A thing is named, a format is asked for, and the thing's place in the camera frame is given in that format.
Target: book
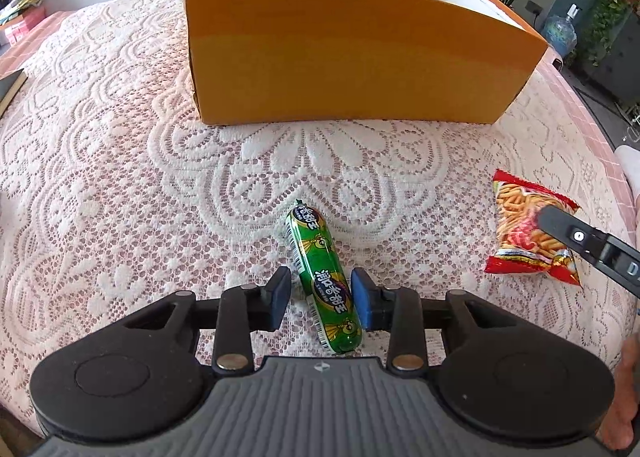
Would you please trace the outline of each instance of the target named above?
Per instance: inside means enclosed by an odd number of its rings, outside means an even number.
[[[4,111],[14,99],[16,93],[22,87],[22,84],[26,81],[27,75],[22,69],[18,69],[12,72],[9,76],[5,76],[0,80],[0,118],[4,114]]]

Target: green sausage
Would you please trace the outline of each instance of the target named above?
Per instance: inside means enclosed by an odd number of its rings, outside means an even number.
[[[322,346],[333,354],[353,351],[362,342],[362,329],[324,218],[298,199],[287,230]]]

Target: orange box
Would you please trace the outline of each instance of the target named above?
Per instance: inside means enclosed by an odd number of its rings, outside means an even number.
[[[184,0],[206,124],[493,123],[547,44],[498,0]]]

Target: person's skin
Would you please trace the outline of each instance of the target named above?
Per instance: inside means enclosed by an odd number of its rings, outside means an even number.
[[[600,425],[599,437],[612,450],[627,448],[633,441],[631,421],[638,413],[638,398],[634,389],[634,368],[640,360],[640,343],[633,335],[622,345],[622,357],[615,372],[616,391],[613,403]]]

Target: lace pattern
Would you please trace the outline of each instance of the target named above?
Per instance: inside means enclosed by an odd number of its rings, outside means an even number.
[[[0,122],[0,401],[34,430],[38,361],[177,289],[205,298],[265,283],[290,264],[283,218],[297,198],[324,214],[347,275],[366,265],[425,297],[462,287],[609,365],[630,331],[635,299],[581,260],[582,289],[482,272],[497,167],[571,196],[580,218],[627,238],[603,166],[537,72],[494,126],[207,127],[182,0],[80,10],[24,68]],[[212,339],[202,336],[202,361]],[[387,340],[368,334],[360,352],[384,357]],[[282,328],[253,341],[258,360],[321,354],[298,286]]]

